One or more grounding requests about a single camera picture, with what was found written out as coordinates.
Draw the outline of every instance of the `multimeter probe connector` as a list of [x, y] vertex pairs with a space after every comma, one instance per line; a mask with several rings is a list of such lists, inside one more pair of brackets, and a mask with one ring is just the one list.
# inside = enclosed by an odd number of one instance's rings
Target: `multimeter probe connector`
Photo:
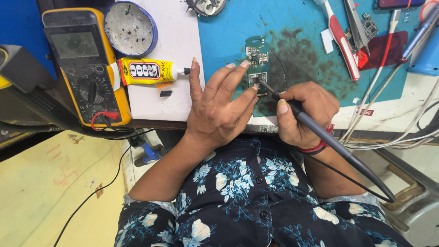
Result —
[[105, 129], [107, 128], [107, 127], [104, 127], [103, 129], [97, 129], [97, 128], [94, 126], [94, 121], [95, 121], [95, 119], [96, 119], [99, 115], [103, 115], [103, 116], [105, 117], [105, 122], [106, 122], [106, 125], [107, 125], [108, 127], [111, 127], [111, 124], [109, 123], [109, 121], [106, 121], [107, 117], [108, 117], [108, 118], [111, 118], [111, 119], [117, 119], [117, 118], [119, 117], [119, 113], [112, 113], [112, 112], [109, 112], [109, 111], [104, 111], [104, 112], [98, 112], [98, 113], [96, 113], [96, 114], [93, 116], [93, 118], [91, 119], [91, 127], [92, 127], [94, 130], [96, 130], [96, 131], [103, 131], [103, 130], [105, 130]]

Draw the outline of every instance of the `silicone mat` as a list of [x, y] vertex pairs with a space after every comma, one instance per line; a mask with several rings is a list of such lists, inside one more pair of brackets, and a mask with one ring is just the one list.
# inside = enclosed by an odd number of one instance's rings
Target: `silicone mat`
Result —
[[[356, 0], [360, 19], [368, 13], [378, 26], [377, 36], [386, 35], [391, 11], [373, 10], [373, 1]], [[343, 29], [348, 25], [343, 0], [329, 1]], [[407, 31], [408, 40], [419, 25], [421, 8], [404, 10], [396, 32]], [[245, 59], [245, 40], [251, 36], [267, 35], [270, 45], [270, 85], [275, 89], [314, 81], [332, 93], [341, 106], [354, 105], [355, 97], [364, 96], [376, 69], [361, 71], [357, 82], [350, 79], [343, 57], [336, 44], [334, 51], [326, 54], [320, 32], [327, 29], [326, 10], [312, 0], [231, 0], [215, 17], [198, 17], [205, 81], [229, 63], [237, 65]], [[385, 66], [371, 98], [392, 72], [393, 65]], [[401, 98], [407, 76], [406, 63], [393, 77], [377, 101]], [[248, 87], [246, 77], [238, 85], [234, 98]], [[253, 112], [254, 117], [276, 115], [276, 102], [269, 96], [260, 98]]]

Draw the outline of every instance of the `fingernail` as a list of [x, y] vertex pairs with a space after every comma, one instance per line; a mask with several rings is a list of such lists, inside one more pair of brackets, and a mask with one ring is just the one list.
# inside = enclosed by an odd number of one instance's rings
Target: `fingernail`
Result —
[[191, 66], [191, 69], [195, 69], [196, 66], [197, 66], [197, 59], [194, 57], [194, 58], [192, 59], [192, 66]]
[[236, 65], [234, 63], [229, 63], [226, 65], [227, 68], [233, 69]]
[[279, 100], [277, 103], [277, 112], [279, 114], [284, 114], [288, 111], [287, 102], [284, 99]]
[[248, 61], [247, 60], [242, 61], [242, 63], [239, 66], [241, 66], [242, 68], [247, 68], [248, 67]]

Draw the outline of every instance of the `yellow glue tube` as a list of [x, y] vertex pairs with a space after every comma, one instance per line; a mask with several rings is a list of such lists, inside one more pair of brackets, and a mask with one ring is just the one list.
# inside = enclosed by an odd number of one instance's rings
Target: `yellow glue tube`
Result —
[[121, 58], [112, 64], [115, 75], [114, 86], [120, 83], [124, 86], [131, 84], [155, 84], [167, 81], [174, 81], [178, 74], [188, 75], [191, 69], [179, 69], [174, 62], [160, 61], [153, 59], [131, 59]]

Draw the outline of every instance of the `yellow floor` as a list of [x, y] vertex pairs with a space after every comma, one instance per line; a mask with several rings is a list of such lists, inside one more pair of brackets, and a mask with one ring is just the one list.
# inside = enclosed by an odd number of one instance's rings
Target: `yellow floor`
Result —
[[[64, 131], [1, 162], [0, 246], [53, 246], [73, 211], [114, 178], [122, 145]], [[76, 213], [59, 247], [113, 246], [127, 191], [123, 170]]]

